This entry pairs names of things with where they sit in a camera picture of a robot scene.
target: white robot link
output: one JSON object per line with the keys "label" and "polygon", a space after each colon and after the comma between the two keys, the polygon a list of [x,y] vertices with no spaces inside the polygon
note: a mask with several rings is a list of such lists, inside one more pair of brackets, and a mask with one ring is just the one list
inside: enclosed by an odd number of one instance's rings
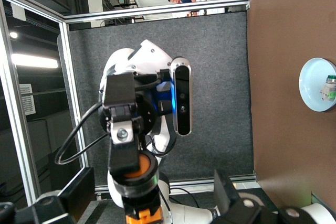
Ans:
{"label": "white robot link", "polygon": [[[191,96],[189,62],[172,59],[148,40],[138,50],[114,52],[107,61],[99,94],[100,122],[111,138],[107,181],[127,223],[208,224],[219,215],[215,208],[170,202],[169,181],[158,172],[176,133],[191,132]],[[127,160],[131,155],[137,160]]]}

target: round light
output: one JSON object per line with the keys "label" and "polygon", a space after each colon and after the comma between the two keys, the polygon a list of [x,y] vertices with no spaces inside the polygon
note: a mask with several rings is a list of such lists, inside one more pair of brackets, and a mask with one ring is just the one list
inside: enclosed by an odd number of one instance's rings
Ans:
{"label": "round light", "polygon": [[18,36],[17,33],[14,32],[14,31],[10,32],[9,35],[10,35],[13,39],[16,39],[17,36]]}

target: plate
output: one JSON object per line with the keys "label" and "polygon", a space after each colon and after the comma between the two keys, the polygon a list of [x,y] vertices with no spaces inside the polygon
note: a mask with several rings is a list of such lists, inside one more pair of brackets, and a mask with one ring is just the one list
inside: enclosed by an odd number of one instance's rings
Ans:
{"label": "plate", "polygon": [[328,75],[336,75],[336,66],[328,60],[313,58],[304,64],[299,78],[300,94],[305,104],[314,111],[325,111],[336,104],[333,101],[323,101],[320,93]]}

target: gray felt panel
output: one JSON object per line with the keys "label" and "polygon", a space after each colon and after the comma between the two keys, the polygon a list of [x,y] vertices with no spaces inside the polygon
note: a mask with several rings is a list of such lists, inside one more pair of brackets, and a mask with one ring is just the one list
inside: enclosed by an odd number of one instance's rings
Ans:
{"label": "gray felt panel", "polygon": [[[177,139],[161,171],[171,180],[213,177],[216,168],[224,168],[228,175],[251,174],[246,13],[70,32],[82,113],[97,102],[109,56],[121,48],[135,49],[145,39],[172,58],[184,56],[193,68],[194,129],[189,136]],[[88,120],[84,133],[87,143],[103,134],[97,115]],[[108,140],[94,146],[88,156],[96,185],[106,185]]]}

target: aluminum frame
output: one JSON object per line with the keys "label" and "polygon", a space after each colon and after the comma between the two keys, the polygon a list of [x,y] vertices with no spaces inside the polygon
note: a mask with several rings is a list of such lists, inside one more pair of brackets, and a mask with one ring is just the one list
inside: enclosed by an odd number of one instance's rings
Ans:
{"label": "aluminum frame", "polygon": [[[60,35],[63,47],[64,60],[66,64],[66,78],[68,79],[72,111],[75,116],[75,125],[78,124],[81,113],[80,103],[77,92],[77,85],[75,81],[75,71],[72,64],[71,45],[69,37],[69,24],[91,22],[97,20],[105,20],[111,18],[132,17],[139,15],[163,14],[185,12],[195,9],[211,9],[211,8],[226,8],[232,6],[246,6],[249,0],[216,0],[207,2],[195,2],[179,5],[166,5],[154,7],[141,7],[126,10],[114,10],[103,13],[89,13],[81,15],[64,16],[44,5],[39,4],[34,0],[6,0],[21,6],[31,12],[46,17],[52,21],[59,23]],[[0,3],[0,56],[1,59],[1,80],[4,87],[5,100],[10,114],[10,122],[15,140],[16,152],[20,164],[20,171],[22,174],[23,184],[27,197],[28,205],[31,205],[40,194],[38,177],[36,172],[35,160],[33,157],[31,143],[29,138],[27,120],[24,115],[22,101],[19,92],[19,83],[16,68],[11,61],[12,46],[9,39],[9,32],[4,13],[3,3]],[[85,148],[85,138],[82,129],[77,134],[79,149]],[[86,153],[81,155],[81,167],[88,167],[89,162]]]}

